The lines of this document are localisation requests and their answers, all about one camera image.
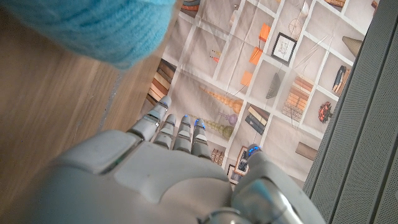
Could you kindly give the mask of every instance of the blue knitted fabric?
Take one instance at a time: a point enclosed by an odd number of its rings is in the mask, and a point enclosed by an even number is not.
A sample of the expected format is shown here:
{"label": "blue knitted fabric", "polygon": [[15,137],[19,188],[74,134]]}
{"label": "blue knitted fabric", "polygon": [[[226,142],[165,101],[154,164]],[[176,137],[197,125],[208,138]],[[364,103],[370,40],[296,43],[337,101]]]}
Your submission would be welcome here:
{"label": "blue knitted fabric", "polygon": [[175,0],[0,0],[64,47],[127,69],[161,43]]}

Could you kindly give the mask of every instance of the white robotic hand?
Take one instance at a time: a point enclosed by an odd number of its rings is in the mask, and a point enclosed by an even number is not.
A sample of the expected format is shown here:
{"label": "white robotic hand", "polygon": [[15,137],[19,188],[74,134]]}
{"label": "white robotic hand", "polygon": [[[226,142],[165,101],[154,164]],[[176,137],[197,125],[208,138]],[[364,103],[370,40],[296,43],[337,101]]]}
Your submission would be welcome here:
{"label": "white robotic hand", "polygon": [[165,96],[126,133],[108,130],[60,155],[0,223],[324,223],[256,145],[232,193],[225,171],[211,162],[202,119],[191,142],[185,115],[172,146],[171,114],[150,142],[170,104]]}

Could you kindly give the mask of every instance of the picture frame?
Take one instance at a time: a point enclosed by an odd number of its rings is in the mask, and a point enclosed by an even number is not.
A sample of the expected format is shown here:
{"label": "picture frame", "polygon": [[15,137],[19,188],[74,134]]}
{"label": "picture frame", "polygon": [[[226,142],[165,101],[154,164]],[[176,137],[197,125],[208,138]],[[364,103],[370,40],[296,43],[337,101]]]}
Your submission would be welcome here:
{"label": "picture frame", "polygon": [[297,41],[283,33],[279,33],[276,38],[274,48],[271,56],[286,64],[290,63],[292,59],[294,48],[296,48]]}
{"label": "picture frame", "polygon": [[241,148],[238,159],[236,160],[234,171],[235,173],[240,174],[242,176],[246,175],[247,172],[249,171],[248,148],[245,146],[242,146]]}
{"label": "picture frame", "polygon": [[239,183],[241,178],[243,177],[241,174],[236,173],[235,171],[235,166],[230,164],[228,167],[228,179],[229,182],[231,183],[232,189],[234,189],[235,185]]}

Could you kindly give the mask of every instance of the wooden table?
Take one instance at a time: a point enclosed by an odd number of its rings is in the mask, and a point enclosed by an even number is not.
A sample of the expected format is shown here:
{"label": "wooden table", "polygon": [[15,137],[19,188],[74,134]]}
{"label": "wooden table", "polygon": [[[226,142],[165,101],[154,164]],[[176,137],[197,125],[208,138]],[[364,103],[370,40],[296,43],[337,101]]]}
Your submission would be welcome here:
{"label": "wooden table", "polygon": [[[165,40],[177,20],[175,8]],[[0,214],[49,160],[105,129],[127,130],[166,41],[121,72],[71,53],[0,8]]]}

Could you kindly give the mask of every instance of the vase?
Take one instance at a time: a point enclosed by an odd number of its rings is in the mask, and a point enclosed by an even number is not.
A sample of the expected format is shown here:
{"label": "vase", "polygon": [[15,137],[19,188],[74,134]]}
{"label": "vase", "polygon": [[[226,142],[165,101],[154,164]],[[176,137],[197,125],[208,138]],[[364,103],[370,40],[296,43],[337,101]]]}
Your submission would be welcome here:
{"label": "vase", "polygon": [[343,42],[355,57],[358,55],[359,49],[363,43],[362,40],[356,40],[345,36],[343,37]]}

